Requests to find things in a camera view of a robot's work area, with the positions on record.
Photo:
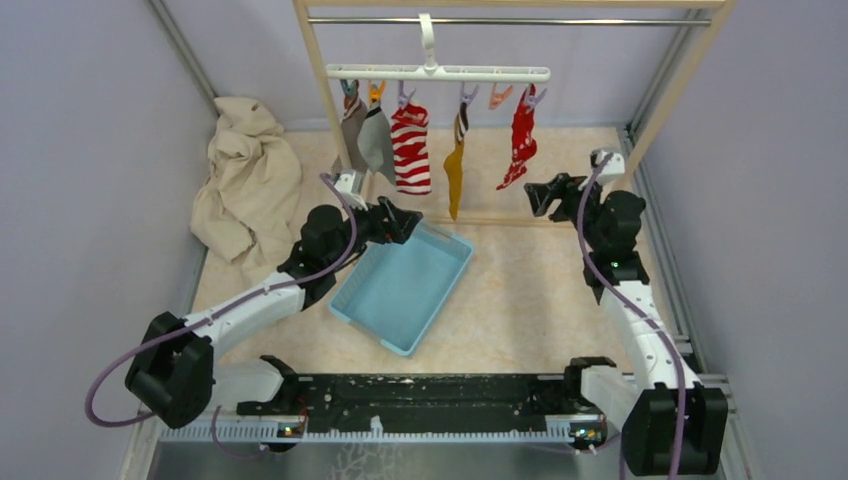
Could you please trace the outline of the red Santa Christmas sock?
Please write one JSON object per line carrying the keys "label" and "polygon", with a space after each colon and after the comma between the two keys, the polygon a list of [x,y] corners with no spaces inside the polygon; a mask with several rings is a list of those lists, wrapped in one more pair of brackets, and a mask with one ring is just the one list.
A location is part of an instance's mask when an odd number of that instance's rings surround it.
{"label": "red Santa Christmas sock", "polygon": [[521,103],[522,95],[511,123],[511,160],[497,190],[504,190],[518,181],[527,173],[527,162],[538,150],[537,141],[533,136],[535,128],[535,109],[527,111]]}

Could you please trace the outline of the mustard yellow sock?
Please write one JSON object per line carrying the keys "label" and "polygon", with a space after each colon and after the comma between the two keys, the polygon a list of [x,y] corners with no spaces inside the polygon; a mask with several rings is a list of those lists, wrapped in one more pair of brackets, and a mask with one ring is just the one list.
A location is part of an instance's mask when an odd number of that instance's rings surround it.
{"label": "mustard yellow sock", "polygon": [[468,105],[465,102],[460,103],[453,124],[454,148],[443,162],[443,169],[448,180],[448,212],[452,220],[458,218],[463,190],[465,136],[469,127],[467,108]]}

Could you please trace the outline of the purple clothes clip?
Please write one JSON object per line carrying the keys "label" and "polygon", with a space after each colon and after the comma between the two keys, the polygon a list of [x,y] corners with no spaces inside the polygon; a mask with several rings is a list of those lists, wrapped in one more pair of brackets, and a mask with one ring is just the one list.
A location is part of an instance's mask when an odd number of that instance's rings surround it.
{"label": "purple clothes clip", "polygon": [[398,81],[397,87],[397,105],[399,109],[406,109],[414,98],[417,89],[412,88],[407,90],[403,80]]}
{"label": "purple clothes clip", "polygon": [[470,106],[479,92],[479,86],[468,87],[465,82],[460,83],[459,101],[461,105]]}
{"label": "purple clothes clip", "polygon": [[539,90],[535,84],[529,84],[522,94],[521,103],[527,111],[533,111],[545,98],[546,94],[546,88]]}

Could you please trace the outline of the white plastic clip hanger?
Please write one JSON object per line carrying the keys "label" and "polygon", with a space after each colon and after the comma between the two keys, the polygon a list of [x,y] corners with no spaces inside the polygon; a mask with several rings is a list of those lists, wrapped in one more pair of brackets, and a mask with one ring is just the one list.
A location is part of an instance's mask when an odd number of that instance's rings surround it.
{"label": "white plastic clip hanger", "polygon": [[478,82],[478,83],[547,83],[551,71],[533,66],[443,65],[435,55],[434,20],[428,14],[413,19],[421,29],[424,62],[401,64],[327,64],[328,78],[337,80]]}

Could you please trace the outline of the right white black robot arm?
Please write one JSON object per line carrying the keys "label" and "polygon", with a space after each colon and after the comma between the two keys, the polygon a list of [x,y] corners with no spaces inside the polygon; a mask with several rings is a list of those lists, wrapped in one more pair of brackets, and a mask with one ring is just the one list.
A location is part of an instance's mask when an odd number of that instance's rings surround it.
{"label": "right white black robot arm", "polygon": [[576,412],[601,410],[635,476],[713,474],[729,406],[685,362],[657,310],[636,250],[646,202],[626,190],[604,194],[585,180],[560,173],[524,191],[534,216],[577,230],[585,283],[621,336],[634,379],[605,357],[578,357],[566,369],[564,401]]}

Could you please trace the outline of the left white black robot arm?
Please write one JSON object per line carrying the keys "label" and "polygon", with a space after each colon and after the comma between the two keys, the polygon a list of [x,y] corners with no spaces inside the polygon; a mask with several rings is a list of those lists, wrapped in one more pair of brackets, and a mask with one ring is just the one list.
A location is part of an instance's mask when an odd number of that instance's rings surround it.
{"label": "left white black robot arm", "polygon": [[279,361],[221,365],[222,357],[317,303],[335,285],[340,266],[368,244],[405,243],[422,218],[386,197],[348,213],[327,204],[313,208],[289,258],[265,280],[207,310],[155,317],[129,366],[126,388],[173,429],[244,403],[264,404],[277,414],[292,411],[300,388]]}

